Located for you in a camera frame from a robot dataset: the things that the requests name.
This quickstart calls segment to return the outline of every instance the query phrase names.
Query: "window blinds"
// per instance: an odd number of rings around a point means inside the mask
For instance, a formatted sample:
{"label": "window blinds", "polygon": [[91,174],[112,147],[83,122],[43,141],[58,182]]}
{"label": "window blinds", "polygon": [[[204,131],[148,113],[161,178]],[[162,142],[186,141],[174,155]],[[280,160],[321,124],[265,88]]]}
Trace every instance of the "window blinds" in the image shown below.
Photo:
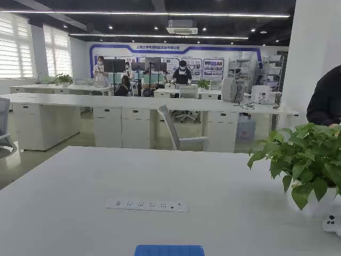
{"label": "window blinds", "polygon": [[70,40],[67,33],[44,26],[47,68],[50,76],[63,73],[72,76]]}
{"label": "window blinds", "polygon": [[27,19],[0,13],[0,78],[33,77],[32,56]]}

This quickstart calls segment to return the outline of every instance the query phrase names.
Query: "gray office chair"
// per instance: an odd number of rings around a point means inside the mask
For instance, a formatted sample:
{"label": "gray office chair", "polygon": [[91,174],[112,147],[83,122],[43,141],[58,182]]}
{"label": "gray office chair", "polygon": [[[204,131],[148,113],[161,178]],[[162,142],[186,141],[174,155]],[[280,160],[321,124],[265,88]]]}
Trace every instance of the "gray office chair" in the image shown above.
{"label": "gray office chair", "polygon": [[9,157],[17,151],[17,147],[11,139],[11,135],[7,133],[9,109],[10,100],[0,98],[0,159]]}
{"label": "gray office chair", "polygon": [[170,132],[170,137],[172,138],[172,144],[173,144],[173,149],[174,150],[180,150],[180,146],[183,144],[189,144],[189,143],[202,143],[202,148],[203,151],[207,151],[208,149],[208,138],[207,137],[196,137],[196,138],[182,138],[180,139],[173,120],[169,114],[169,110],[166,105],[162,105],[161,107],[158,108],[158,112],[161,114],[163,117],[165,123],[167,124],[168,130]]}
{"label": "gray office chair", "polygon": [[[198,97],[198,88],[195,86],[180,86],[179,87],[179,98],[186,99],[196,99]],[[175,119],[180,118],[180,122],[182,123],[185,119],[192,119],[194,122],[197,120],[197,115],[194,116],[194,113],[186,111],[180,115],[175,116]]]}

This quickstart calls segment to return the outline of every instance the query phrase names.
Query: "black hair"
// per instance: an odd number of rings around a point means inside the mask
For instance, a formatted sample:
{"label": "black hair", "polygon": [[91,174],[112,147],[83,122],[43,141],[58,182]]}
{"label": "black hair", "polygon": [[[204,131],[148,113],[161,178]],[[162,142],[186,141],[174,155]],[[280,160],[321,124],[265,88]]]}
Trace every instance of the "black hair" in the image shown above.
{"label": "black hair", "polygon": [[184,60],[181,60],[181,61],[179,62],[179,64],[180,64],[180,67],[185,67],[185,66],[187,65],[187,62],[184,61]]}

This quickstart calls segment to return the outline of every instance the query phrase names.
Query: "gray floor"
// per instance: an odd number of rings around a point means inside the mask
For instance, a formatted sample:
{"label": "gray floor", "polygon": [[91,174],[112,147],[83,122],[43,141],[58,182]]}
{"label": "gray floor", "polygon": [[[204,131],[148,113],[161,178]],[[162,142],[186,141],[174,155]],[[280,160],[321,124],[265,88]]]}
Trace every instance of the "gray floor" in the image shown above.
{"label": "gray floor", "polygon": [[[269,116],[253,115],[256,120],[256,139],[266,138],[269,131]],[[187,123],[176,123],[176,129],[180,138],[198,137],[201,136],[201,124],[193,124],[190,121]],[[54,154],[61,151],[67,146],[95,146],[93,133],[93,116],[91,112],[82,114],[82,129],[81,133],[69,138],[68,140],[56,145],[47,151],[21,151],[11,157],[0,160],[0,189],[12,183],[34,167],[47,160]],[[15,131],[15,123],[13,113],[9,115],[9,132],[12,134],[13,141],[17,143],[17,133]],[[247,153],[252,142],[237,142],[235,152]],[[160,137],[156,145],[156,149],[171,150],[172,142],[168,134],[167,127],[164,122],[160,123]],[[200,150],[199,146],[184,148],[184,150]]]}

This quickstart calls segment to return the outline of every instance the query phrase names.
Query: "power strip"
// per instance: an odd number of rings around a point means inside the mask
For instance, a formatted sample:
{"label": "power strip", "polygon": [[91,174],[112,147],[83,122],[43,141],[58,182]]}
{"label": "power strip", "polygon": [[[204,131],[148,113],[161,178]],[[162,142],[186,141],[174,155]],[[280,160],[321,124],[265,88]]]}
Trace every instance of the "power strip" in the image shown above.
{"label": "power strip", "polygon": [[183,202],[171,201],[142,201],[123,200],[111,198],[107,202],[108,209],[162,211],[162,212],[188,212],[187,205]]}

